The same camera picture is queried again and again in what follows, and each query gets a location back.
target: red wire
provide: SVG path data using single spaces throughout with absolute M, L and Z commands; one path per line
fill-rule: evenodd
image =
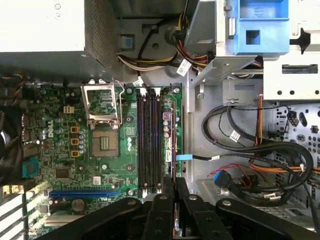
M 216 169 L 215 171 L 210 172 L 210 173 L 207 175 L 207 177 L 209 177 L 209 176 L 212 175 L 212 174 L 216 174 L 217 172 L 222 171 L 222 170 L 227 170 L 227 169 L 231 169 L 231 168 L 238 168 L 238 169 L 240 169 L 240 170 L 244 173 L 244 175 L 246 176 L 246 178 L 249 180 L 249 183 L 250 183 L 249 188 L 251 188 L 251 187 L 252 187 L 251 179 L 250 179 L 250 177 L 248 176 L 248 174 L 246 173 L 246 171 L 244 171 L 240 166 L 241 166 L 241 164 L 230 163 L 230 164 L 227 164 L 227 165 L 225 165 L 225 166 L 222 166 L 222 167 Z M 243 180 L 242 180 L 241 178 L 240 178 L 240 181 L 241 181 L 241 182 L 243 183 L 243 185 L 247 188 L 245 182 L 243 182 Z

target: expansion slot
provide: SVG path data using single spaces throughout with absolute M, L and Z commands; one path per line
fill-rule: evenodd
M 118 196 L 121 193 L 118 191 L 106 190 L 53 190 L 49 193 L 52 199 L 60 198 L 107 198 Z

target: cooling fan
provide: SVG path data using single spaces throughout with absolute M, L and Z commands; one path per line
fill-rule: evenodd
M 21 178 L 23 151 L 21 111 L 0 106 L 0 187 Z

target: cable connector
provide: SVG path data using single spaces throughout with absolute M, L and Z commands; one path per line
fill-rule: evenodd
M 233 182 L 231 175 L 225 170 L 219 171 L 213 179 L 213 182 L 221 189 L 227 189 Z

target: blue connector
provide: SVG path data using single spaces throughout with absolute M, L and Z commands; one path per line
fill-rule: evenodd
M 53 190 L 49 192 L 49 197 L 57 198 L 108 198 L 120 195 L 119 191 L 107 190 Z
M 289 0 L 231 0 L 235 55 L 278 56 L 289 52 Z
M 22 162 L 22 177 L 34 178 L 39 173 L 39 160 L 31 157 L 29 160 Z

